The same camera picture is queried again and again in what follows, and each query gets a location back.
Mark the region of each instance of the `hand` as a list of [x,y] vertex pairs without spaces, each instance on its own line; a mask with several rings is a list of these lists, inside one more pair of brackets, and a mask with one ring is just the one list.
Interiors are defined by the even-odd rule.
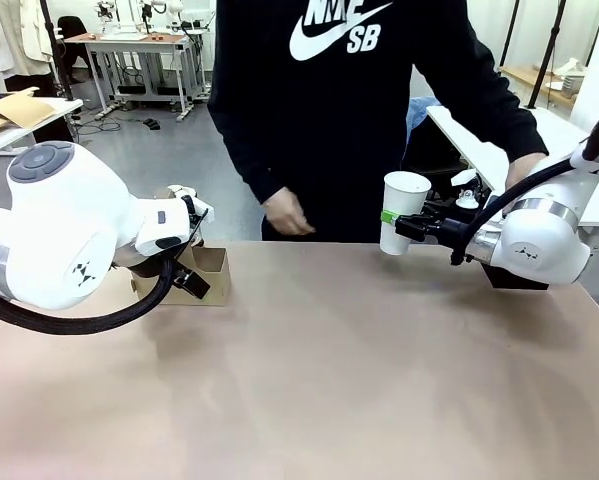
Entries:
[[512,162],[510,167],[508,167],[506,190],[526,178],[532,169],[544,158],[546,158],[546,155],[543,153],[531,153]]
[[268,222],[282,235],[314,233],[303,214],[299,200],[287,188],[282,188],[263,204]]

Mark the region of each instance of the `white paper cup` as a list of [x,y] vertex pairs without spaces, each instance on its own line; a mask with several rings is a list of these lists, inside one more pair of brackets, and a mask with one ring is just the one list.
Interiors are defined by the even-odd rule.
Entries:
[[[392,172],[385,176],[383,210],[397,215],[421,213],[426,196],[432,188],[430,180],[412,172]],[[410,239],[397,235],[395,227],[381,223],[379,248],[388,255],[405,255]]]

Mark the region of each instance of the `cardboard box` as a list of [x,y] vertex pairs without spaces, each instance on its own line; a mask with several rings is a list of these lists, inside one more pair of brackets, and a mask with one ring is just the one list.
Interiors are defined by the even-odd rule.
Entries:
[[21,128],[32,128],[52,117],[55,109],[45,102],[32,98],[36,88],[0,98],[0,128],[15,124]]
[[[210,288],[202,299],[177,287],[161,302],[162,305],[205,305],[223,307],[228,303],[231,290],[228,254],[225,248],[191,247],[179,258],[179,262],[199,275]],[[156,278],[141,278],[132,275],[132,289],[141,299],[150,293],[157,283]]]

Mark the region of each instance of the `table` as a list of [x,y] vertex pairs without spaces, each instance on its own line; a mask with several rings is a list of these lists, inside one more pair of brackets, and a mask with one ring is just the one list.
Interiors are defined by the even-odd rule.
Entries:
[[18,142],[21,139],[27,138],[29,145],[34,145],[36,143],[34,139],[34,131],[38,128],[41,128],[45,125],[48,125],[50,122],[54,122],[55,120],[69,114],[70,112],[74,112],[79,107],[83,106],[83,101],[81,100],[72,100],[68,101],[63,98],[44,98],[37,97],[37,100],[41,100],[47,104],[49,104],[52,108],[55,109],[54,115],[45,119],[43,122],[36,125],[34,128],[21,128],[17,126],[8,126],[0,129],[0,151],[6,149],[10,145],[15,142]]
[[[531,112],[537,120],[537,129],[551,155],[566,155],[588,137],[587,132],[548,110],[537,108]],[[481,142],[455,121],[445,107],[430,107],[428,115],[470,166],[479,172],[488,187],[493,191],[505,189],[509,162],[502,149],[492,143]],[[599,186],[581,218],[580,226],[599,227]]]
[[[196,30],[190,34],[193,37],[200,36]],[[98,64],[101,66],[104,76],[103,86],[96,75],[93,78],[103,110],[95,118],[103,118],[119,106],[115,102],[108,106],[107,99],[122,102],[180,102],[181,113],[177,116],[177,121],[183,121],[192,111],[193,101],[205,93],[205,76],[200,55],[194,51],[193,43],[186,35],[159,34],[159,37],[162,40],[155,40],[150,35],[135,41],[110,40],[108,38],[103,40],[99,34],[84,33],[65,41],[66,43],[85,45],[88,55],[90,57],[95,55],[98,58]],[[142,72],[139,75],[143,78],[144,93],[120,90],[128,76],[124,55],[127,52],[136,53],[138,56],[140,72]],[[177,76],[176,95],[159,91],[165,82],[162,54],[173,56],[172,65],[175,67]]]
[[[526,87],[534,88],[535,83],[537,83],[537,78],[539,77],[539,72],[531,67],[501,67],[499,69],[501,73],[512,77],[514,80],[521,82],[522,85]],[[561,77],[558,75],[553,75],[552,79],[550,75],[546,75],[544,77],[544,81],[541,82],[541,90],[540,92],[544,95],[550,95],[550,101],[555,102],[568,110],[572,110],[575,106],[575,102],[577,101],[577,97],[573,96],[571,98],[566,97],[559,90],[553,90],[552,88],[548,88],[546,86],[550,81],[559,81]]]
[[224,246],[228,307],[83,338],[0,322],[0,479],[599,480],[581,286],[495,291],[433,246]]

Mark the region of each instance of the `black hoodie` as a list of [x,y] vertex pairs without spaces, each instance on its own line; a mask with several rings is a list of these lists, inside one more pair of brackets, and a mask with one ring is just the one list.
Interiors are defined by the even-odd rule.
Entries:
[[413,65],[511,161],[546,152],[466,0],[218,0],[209,108],[260,202],[286,186],[313,224],[351,202],[377,211],[405,149]]

